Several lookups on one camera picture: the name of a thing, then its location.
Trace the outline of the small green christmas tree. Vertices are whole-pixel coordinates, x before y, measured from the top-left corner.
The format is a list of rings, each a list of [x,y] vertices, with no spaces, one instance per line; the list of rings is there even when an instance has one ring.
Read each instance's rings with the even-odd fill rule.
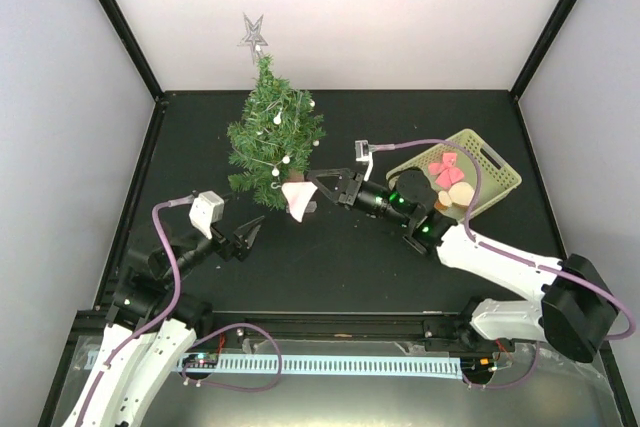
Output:
[[[271,183],[305,173],[324,136],[323,116],[315,112],[311,93],[274,74],[272,57],[262,57],[241,117],[227,128],[229,163],[238,169],[228,177],[231,189],[251,193],[258,205],[283,210],[287,201]]]

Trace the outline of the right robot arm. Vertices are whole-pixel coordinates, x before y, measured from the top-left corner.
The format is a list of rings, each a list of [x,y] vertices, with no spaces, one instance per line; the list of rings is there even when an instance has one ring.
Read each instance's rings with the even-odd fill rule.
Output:
[[[405,241],[419,254],[518,295],[516,301],[481,300],[457,321],[456,341],[467,350],[502,339],[545,342],[590,363],[622,310],[589,259],[525,252],[440,213],[435,190],[417,168],[403,171],[391,188],[346,168],[312,170],[306,178],[332,203],[404,227]]]

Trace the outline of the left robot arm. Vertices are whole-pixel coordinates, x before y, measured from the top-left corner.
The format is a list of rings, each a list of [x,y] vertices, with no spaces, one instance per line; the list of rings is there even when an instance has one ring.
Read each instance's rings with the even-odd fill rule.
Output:
[[[230,237],[216,226],[209,237],[195,229],[175,237],[164,222],[131,234],[96,361],[65,425],[141,425],[180,358],[215,331],[211,304],[175,282],[211,256],[245,260],[263,221],[257,217]]]

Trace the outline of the silver star tree topper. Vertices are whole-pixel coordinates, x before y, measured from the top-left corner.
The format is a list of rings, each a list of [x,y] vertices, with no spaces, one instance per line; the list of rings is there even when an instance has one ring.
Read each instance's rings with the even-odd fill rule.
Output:
[[[264,55],[264,48],[268,46],[268,42],[262,34],[263,20],[263,15],[256,20],[251,20],[246,13],[243,14],[245,33],[238,46],[249,49],[253,64],[257,64],[260,61]]]

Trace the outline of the green plastic basket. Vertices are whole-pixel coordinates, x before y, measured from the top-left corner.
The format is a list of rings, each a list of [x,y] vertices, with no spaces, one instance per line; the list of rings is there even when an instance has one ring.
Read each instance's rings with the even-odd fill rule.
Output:
[[[472,129],[463,129],[448,140],[456,147],[437,144],[388,171],[388,186],[393,188],[404,170],[419,168],[429,179],[431,187],[436,192],[440,191],[442,187],[437,183],[438,174],[433,175],[430,169],[434,169],[436,163],[441,163],[445,154],[453,153],[456,154],[454,166],[464,175],[459,184],[469,184],[478,194],[471,217],[503,200],[520,185],[521,176]]]

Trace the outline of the pink cone ornament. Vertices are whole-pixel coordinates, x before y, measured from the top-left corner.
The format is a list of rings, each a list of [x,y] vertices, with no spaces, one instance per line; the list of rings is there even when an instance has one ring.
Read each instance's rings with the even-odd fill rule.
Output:
[[[306,209],[318,187],[309,181],[271,183],[271,188],[280,190],[287,201],[288,212],[291,217],[301,223]]]

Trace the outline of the clear battery box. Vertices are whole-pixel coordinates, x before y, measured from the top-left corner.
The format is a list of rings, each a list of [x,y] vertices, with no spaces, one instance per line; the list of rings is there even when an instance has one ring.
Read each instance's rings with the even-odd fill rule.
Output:
[[[291,210],[294,210],[294,211],[300,211],[301,209],[302,209],[302,207],[301,207],[300,205],[298,205],[298,204],[294,204],[293,206],[288,205],[288,206],[286,207],[286,212],[287,212],[287,213],[290,213],[290,212],[291,212]],[[308,202],[308,203],[305,205],[304,213],[314,213],[314,212],[316,211],[316,209],[317,209],[317,202],[316,202],[316,201],[311,200],[310,202]]]

